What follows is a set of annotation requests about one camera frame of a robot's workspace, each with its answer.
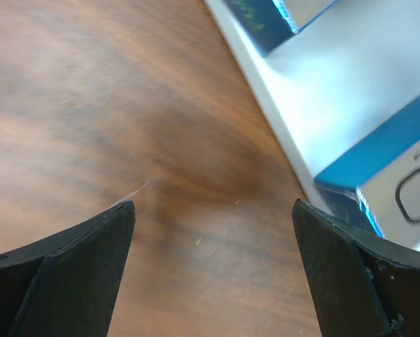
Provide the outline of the silver R&O toothpaste box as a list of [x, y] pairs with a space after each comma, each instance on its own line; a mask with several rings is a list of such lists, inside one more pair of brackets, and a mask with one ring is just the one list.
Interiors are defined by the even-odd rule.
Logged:
[[229, 0], [225, 5], [263, 57], [299, 34], [333, 1]]
[[420, 251], [420, 95], [319, 173], [377, 236]]

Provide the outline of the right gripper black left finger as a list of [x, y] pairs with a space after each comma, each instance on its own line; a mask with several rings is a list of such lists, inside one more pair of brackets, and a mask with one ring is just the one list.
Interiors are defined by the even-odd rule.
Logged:
[[132, 201], [0, 254], [0, 336], [106, 336], [136, 222]]

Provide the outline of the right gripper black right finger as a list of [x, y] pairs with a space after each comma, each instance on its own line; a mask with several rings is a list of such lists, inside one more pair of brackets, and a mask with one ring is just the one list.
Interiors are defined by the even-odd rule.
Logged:
[[420, 336], [420, 252], [296, 200], [292, 220], [323, 336]]

